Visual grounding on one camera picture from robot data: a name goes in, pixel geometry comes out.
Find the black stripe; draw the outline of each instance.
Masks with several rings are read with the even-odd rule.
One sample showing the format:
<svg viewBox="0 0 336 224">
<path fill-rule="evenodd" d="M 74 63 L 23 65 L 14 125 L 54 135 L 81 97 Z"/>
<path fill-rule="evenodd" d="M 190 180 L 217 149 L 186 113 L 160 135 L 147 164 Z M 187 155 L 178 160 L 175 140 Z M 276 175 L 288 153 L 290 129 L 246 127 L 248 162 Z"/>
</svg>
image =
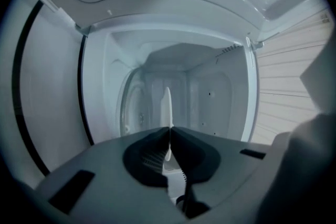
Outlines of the black stripe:
<svg viewBox="0 0 336 224">
<path fill-rule="evenodd" d="M 240 153 L 257 159 L 263 159 L 266 156 L 266 153 L 248 149 L 241 150 Z"/>
<path fill-rule="evenodd" d="M 49 200 L 49 203 L 63 213 L 69 214 L 93 177 L 94 173 L 80 170 Z"/>
<path fill-rule="evenodd" d="M 94 145 L 88 121 L 85 115 L 84 103 L 83 103 L 83 92 L 82 92 L 82 63 L 83 63 L 83 54 L 84 54 L 84 46 L 85 46 L 86 36 L 83 36 L 82 42 L 80 44 L 79 50 L 79 58 L 78 58 L 78 69 L 77 69 L 77 89 L 78 89 L 78 99 L 79 99 L 79 109 L 80 114 L 82 116 L 83 125 L 85 128 L 86 135 L 88 137 L 89 143 L 91 146 Z"/>
<path fill-rule="evenodd" d="M 22 29 L 21 35 L 19 37 L 19 41 L 17 43 L 15 56 L 14 56 L 14 63 L 13 63 L 13 71 L 12 71 L 12 96 L 13 96 L 13 106 L 15 112 L 15 118 L 17 122 L 17 126 L 21 133 L 21 137 L 25 146 L 37 165 L 40 171 L 46 176 L 49 174 L 49 169 L 42 161 L 41 157 L 38 155 L 35 146 L 30 138 L 27 125 L 24 119 L 23 111 L 22 111 L 22 104 L 21 104 L 21 94 L 20 94 L 20 73 L 21 73 L 21 64 L 22 64 L 22 56 L 25 49 L 26 41 L 28 34 L 30 32 L 31 26 L 38 14 L 41 10 L 43 3 L 38 1 L 34 6 L 32 12 L 30 12 L 28 19 Z"/>
</svg>

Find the white plastic fin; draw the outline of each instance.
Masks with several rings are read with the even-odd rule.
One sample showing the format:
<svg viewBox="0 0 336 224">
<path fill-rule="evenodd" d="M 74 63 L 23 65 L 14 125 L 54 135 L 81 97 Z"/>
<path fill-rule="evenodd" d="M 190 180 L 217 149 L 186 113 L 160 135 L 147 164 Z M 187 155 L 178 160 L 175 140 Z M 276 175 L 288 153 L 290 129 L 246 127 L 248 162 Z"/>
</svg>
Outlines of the white plastic fin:
<svg viewBox="0 0 336 224">
<path fill-rule="evenodd" d="M 163 98 L 161 99 L 161 115 L 160 115 L 160 127 L 173 127 L 173 108 L 172 108 L 172 97 L 168 87 L 164 90 Z M 170 149 L 170 143 L 168 152 L 165 156 L 165 160 L 168 162 L 172 156 L 172 151 Z"/>
</svg>

